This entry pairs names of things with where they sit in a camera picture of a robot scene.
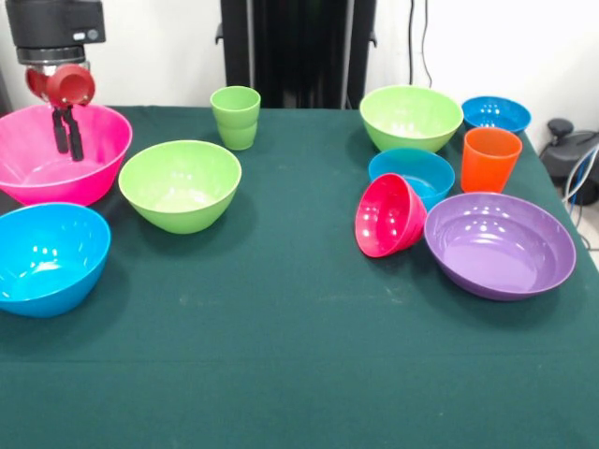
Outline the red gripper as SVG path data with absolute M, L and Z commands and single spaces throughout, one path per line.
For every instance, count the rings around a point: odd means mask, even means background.
M 74 105 L 86 106 L 95 96 L 95 80 L 82 65 L 28 66 L 25 80 L 29 90 L 38 98 L 55 107 L 51 119 L 56 147 L 59 153 L 71 154 L 74 162 L 84 158 L 78 122 L 73 116 Z M 68 127 L 68 138 L 64 123 Z

